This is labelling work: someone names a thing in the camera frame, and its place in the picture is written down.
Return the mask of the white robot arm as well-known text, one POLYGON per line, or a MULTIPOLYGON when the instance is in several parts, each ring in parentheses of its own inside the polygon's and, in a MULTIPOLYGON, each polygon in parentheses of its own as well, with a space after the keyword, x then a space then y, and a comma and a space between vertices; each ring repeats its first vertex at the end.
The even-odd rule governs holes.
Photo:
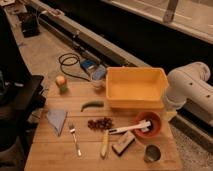
POLYGON ((169 85, 162 94, 164 118, 172 120, 184 107, 213 127, 213 86, 207 83, 210 76, 210 69, 203 62, 171 70, 167 75, 169 85))

